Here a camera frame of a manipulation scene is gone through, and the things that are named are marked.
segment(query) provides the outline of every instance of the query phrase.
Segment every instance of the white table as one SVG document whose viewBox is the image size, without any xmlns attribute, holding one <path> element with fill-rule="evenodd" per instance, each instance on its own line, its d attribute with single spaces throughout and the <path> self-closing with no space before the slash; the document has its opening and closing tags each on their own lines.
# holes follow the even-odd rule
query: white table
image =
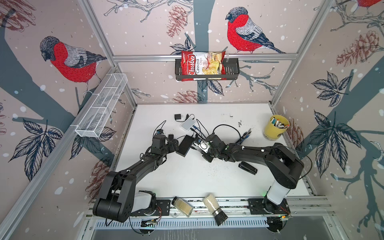
<svg viewBox="0 0 384 240">
<path fill-rule="evenodd" d="M 139 105 L 126 142 L 116 168 L 123 170 L 139 160 L 140 153 L 145 152 L 152 144 L 152 134 L 155 128 L 167 120 L 163 129 L 175 138 L 192 135 L 192 131 L 181 129 L 180 122 L 174 120 L 174 114 L 194 114 L 210 133 L 219 124 L 236 127 L 240 134 L 252 129 L 252 133 L 242 145 L 271 146 L 275 142 L 263 137 L 262 130 L 272 115 L 268 104 L 161 104 Z M 225 143 L 235 142 L 237 132 L 226 126 L 220 126 L 215 134 Z M 281 137 L 277 140 L 286 145 Z M 250 163 L 258 169 L 256 175 L 250 174 L 238 167 L 238 162 L 225 162 L 214 159 L 207 162 L 201 153 L 190 149 L 186 157 L 177 153 L 167 155 L 167 162 L 158 169 L 146 175 L 136 185 L 138 190 L 149 190 L 157 197 L 205 197 L 212 192 L 216 197 L 255 197 L 264 196 L 274 181 L 269 168 L 260 164 Z M 288 196 L 308 195 L 302 180 L 292 189 Z"/>
</svg>

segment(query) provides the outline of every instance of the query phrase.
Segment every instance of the white wire basket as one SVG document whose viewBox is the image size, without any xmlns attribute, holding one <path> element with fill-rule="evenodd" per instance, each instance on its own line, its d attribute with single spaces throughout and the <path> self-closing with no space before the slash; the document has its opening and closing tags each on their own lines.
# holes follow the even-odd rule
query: white wire basket
<svg viewBox="0 0 384 240">
<path fill-rule="evenodd" d="M 125 74 L 111 74 L 75 130 L 80 137 L 100 137 L 126 84 Z"/>
</svg>

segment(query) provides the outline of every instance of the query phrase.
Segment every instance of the bird's head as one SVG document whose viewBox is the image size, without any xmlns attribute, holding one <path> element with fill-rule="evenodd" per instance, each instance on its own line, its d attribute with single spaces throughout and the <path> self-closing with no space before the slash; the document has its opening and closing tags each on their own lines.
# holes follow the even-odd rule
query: bird's head
<svg viewBox="0 0 384 240">
<path fill-rule="evenodd" d="M 59 42 L 60 41 L 53 36 L 48 36 L 42 40 L 42 42 L 40 43 L 40 51 L 41 51 L 41 55 L 43 56 L 44 61 L 47 61 L 48 59 L 51 61 L 56 60 L 55 52 L 54 52 L 53 48 Z"/>
<path fill-rule="evenodd" d="M 236 18 L 240 15 L 248 15 L 248 11 L 244 7 L 235 7 L 229 11 L 225 20 L 228 20 L 230 23 L 233 23 Z"/>
</svg>

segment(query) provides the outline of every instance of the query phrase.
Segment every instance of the yellow cup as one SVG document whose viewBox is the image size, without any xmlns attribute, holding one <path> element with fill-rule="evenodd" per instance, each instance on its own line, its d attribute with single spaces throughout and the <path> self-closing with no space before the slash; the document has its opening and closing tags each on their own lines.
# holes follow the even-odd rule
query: yellow cup
<svg viewBox="0 0 384 240">
<path fill-rule="evenodd" d="M 289 121 L 282 115 L 273 115 L 269 119 L 267 125 L 265 126 L 264 133 L 263 133 L 264 137 L 270 141 L 276 141 L 288 129 L 288 128 L 282 129 L 282 128 L 275 127 L 271 123 L 273 118 L 275 118 L 276 120 L 278 119 L 279 122 L 283 123 L 285 126 L 289 125 Z"/>
</svg>

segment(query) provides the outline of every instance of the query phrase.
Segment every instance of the red chip bag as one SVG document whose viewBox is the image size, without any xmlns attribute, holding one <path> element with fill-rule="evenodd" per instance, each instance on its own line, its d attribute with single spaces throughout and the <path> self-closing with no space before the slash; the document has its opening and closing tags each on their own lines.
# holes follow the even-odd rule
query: red chip bag
<svg viewBox="0 0 384 240">
<path fill-rule="evenodd" d="M 213 75 L 225 74 L 223 67 L 224 52 L 181 52 L 182 75 Z M 182 81 L 205 80 L 205 78 L 184 78 Z"/>
</svg>

